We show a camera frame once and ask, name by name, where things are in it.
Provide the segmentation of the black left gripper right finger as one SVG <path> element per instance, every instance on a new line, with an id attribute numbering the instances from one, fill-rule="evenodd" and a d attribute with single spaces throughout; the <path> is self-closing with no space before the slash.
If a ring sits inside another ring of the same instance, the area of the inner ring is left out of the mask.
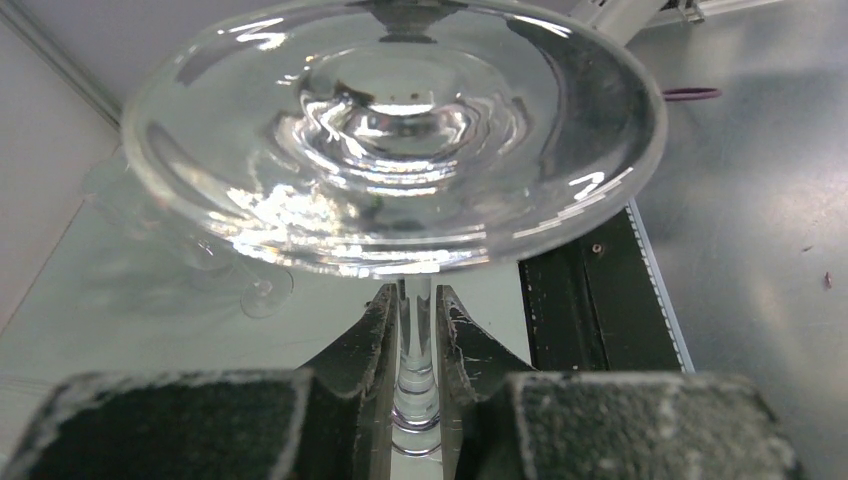
<path id="1" fill-rule="evenodd" d="M 778 417 L 741 377 L 538 371 L 435 294 L 448 479 L 801 479 Z"/>

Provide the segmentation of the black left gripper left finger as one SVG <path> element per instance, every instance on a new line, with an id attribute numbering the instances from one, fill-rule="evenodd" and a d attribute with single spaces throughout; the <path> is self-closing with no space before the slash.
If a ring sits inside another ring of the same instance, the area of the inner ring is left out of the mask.
<path id="1" fill-rule="evenodd" d="M 398 292 L 292 369 L 96 372 L 59 384 L 5 479 L 386 479 Z"/>

